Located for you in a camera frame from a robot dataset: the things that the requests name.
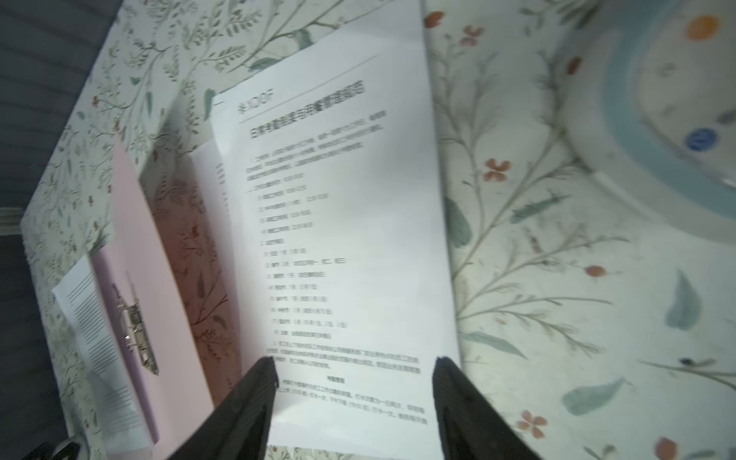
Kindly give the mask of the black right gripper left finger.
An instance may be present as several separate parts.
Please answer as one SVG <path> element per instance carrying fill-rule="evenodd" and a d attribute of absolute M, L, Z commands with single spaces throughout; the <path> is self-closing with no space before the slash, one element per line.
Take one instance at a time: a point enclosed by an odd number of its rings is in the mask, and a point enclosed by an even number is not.
<path fill-rule="evenodd" d="M 263 460 L 278 388 L 274 359 L 260 358 L 172 459 Z"/>

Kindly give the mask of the white sheet with Chinese text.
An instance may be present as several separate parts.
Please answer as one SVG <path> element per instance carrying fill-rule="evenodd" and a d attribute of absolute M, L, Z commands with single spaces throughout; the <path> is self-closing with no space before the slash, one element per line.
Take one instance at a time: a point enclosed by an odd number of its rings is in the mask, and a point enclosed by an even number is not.
<path fill-rule="evenodd" d="M 393 1 L 214 101 L 271 444 L 442 457 L 432 372 L 459 349 L 425 47 L 420 3 Z"/>

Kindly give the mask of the pink file folder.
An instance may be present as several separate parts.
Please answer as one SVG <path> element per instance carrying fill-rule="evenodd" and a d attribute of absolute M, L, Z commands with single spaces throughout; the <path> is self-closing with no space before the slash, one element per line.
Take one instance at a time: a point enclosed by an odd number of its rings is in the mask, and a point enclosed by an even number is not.
<path fill-rule="evenodd" d="M 165 245 L 138 174 L 121 137 L 113 141 L 110 222 L 114 236 L 92 261 L 110 324 L 130 372 L 153 446 L 119 454 L 121 459 L 165 459 L 224 401 L 239 371 L 222 373 L 203 363 L 203 333 L 194 330 Z M 128 304 L 140 301 L 159 375 L 144 368 L 126 347 L 112 284 Z"/>

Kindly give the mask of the white paper stack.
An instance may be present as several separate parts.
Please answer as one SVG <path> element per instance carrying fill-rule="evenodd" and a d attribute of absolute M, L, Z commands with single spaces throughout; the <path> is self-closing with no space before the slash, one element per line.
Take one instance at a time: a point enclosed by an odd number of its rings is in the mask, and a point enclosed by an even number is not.
<path fill-rule="evenodd" d="M 191 153 L 192 166 L 202 197 L 206 220 L 212 234 L 218 264 L 229 299 L 230 318 L 235 334 L 236 351 L 243 362 L 243 332 L 241 305 L 237 287 L 236 254 L 229 211 L 226 170 L 222 155 L 214 139 L 205 142 Z"/>

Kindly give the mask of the printed white paper sheet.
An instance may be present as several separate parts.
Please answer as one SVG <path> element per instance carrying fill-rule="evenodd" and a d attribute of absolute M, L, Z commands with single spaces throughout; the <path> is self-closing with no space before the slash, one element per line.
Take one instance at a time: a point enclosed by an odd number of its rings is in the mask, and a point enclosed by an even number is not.
<path fill-rule="evenodd" d="M 80 348 L 105 450 L 118 455 L 151 448 L 151 432 L 89 257 L 80 258 L 53 288 L 53 295 Z"/>

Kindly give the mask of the round white clock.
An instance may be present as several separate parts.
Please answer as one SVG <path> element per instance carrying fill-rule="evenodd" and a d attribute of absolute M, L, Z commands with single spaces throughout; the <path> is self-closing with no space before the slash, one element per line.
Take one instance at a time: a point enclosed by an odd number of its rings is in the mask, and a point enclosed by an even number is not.
<path fill-rule="evenodd" d="M 734 243 L 734 3 L 604 1 L 560 57 L 563 121 L 597 180 L 651 220 Z"/>

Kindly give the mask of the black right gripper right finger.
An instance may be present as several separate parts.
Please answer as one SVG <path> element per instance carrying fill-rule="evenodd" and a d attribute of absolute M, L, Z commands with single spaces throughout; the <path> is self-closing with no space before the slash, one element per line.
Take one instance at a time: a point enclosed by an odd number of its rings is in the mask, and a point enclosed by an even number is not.
<path fill-rule="evenodd" d="M 453 360 L 435 362 L 432 389 L 446 460 L 539 460 Z"/>

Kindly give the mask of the silver metal folder clip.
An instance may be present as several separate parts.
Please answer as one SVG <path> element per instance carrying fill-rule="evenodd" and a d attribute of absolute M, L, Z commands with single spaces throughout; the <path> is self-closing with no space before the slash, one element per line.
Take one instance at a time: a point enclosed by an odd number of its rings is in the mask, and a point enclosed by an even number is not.
<path fill-rule="evenodd" d="M 155 359 L 153 347 L 146 329 L 145 320 L 142 315 L 140 301 L 134 296 L 133 303 L 128 304 L 122 297 L 120 289 L 115 284 L 111 285 L 115 300 L 116 310 L 120 317 L 123 328 L 126 348 L 136 354 L 141 365 L 153 375 L 159 375 L 159 367 Z"/>

